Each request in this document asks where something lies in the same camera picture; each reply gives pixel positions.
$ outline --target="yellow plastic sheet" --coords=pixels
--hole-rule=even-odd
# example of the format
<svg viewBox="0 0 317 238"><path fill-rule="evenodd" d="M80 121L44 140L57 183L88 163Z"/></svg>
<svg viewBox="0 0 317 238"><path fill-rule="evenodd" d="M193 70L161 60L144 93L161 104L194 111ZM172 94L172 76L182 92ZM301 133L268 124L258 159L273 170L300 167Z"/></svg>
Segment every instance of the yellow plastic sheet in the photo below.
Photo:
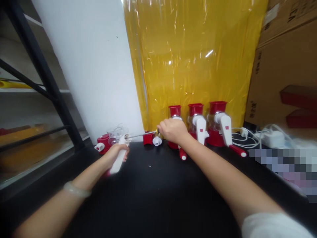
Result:
<svg viewBox="0 0 317 238"><path fill-rule="evenodd" d="M244 121L255 49L267 0L123 0L145 130L169 105L227 101L232 126Z"/></svg>

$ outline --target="pixelated area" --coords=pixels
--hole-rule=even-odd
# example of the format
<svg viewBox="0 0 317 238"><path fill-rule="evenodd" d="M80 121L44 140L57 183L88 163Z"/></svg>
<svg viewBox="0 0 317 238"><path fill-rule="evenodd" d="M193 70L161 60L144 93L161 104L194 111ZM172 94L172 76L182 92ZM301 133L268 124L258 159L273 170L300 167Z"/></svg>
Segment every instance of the pixelated area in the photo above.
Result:
<svg viewBox="0 0 317 238"><path fill-rule="evenodd" d="M297 185L308 199L317 196L317 149L250 149L250 157Z"/></svg>

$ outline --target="black metal shelf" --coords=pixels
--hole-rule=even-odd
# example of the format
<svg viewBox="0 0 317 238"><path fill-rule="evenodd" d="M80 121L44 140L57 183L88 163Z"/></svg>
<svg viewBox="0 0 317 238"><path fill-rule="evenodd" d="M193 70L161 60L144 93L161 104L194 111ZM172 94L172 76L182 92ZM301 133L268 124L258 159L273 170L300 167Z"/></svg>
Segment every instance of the black metal shelf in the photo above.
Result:
<svg viewBox="0 0 317 238"><path fill-rule="evenodd" d="M1 3L1 7L8 15L12 22L14 29L16 30L23 46L25 47L37 73L39 74L43 85L46 90L41 88L38 84L34 83L22 73L11 67L9 64L0 59L0 67L6 70L8 73L15 76L17 79L27 84L35 91L48 98L54 105L60 119L63 122L62 127L14 142L0 147L0 152L17 147L19 145L31 142L43 136L53 134L55 132L66 129L72 143L74 144L75 151L83 148L84 142L79 134L79 131L75 125L75 122L66 106L66 103L62 97L62 94L54 80L52 72L44 58L44 55L40 49L38 42L25 18L22 8L17 0L4 0Z"/></svg>

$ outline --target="black table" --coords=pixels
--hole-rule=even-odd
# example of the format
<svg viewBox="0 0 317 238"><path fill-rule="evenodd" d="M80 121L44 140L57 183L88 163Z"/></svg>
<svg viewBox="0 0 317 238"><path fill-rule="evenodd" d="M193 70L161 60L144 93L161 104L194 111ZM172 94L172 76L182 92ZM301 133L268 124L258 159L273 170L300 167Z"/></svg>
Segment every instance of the black table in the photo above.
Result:
<svg viewBox="0 0 317 238"><path fill-rule="evenodd" d="M289 214L317 234L315 207L271 171L228 148L210 147L250 177ZM99 158L88 146L2 204L12 232L63 185ZM132 143L128 160L101 179L69 225L64 237L239 237L234 217L197 165L182 161L167 142L159 147Z"/></svg>

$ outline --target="cardboard box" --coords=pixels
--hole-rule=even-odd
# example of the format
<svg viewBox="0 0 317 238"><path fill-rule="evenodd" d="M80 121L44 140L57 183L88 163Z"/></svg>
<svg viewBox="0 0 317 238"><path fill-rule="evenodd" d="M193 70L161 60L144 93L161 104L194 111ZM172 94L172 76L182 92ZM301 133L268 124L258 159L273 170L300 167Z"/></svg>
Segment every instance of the cardboard box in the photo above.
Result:
<svg viewBox="0 0 317 238"><path fill-rule="evenodd" d="M317 139L317 20L259 45L245 121Z"/></svg>
<svg viewBox="0 0 317 238"><path fill-rule="evenodd" d="M316 0L270 0L258 46L261 47L275 37L315 20L316 17Z"/></svg>

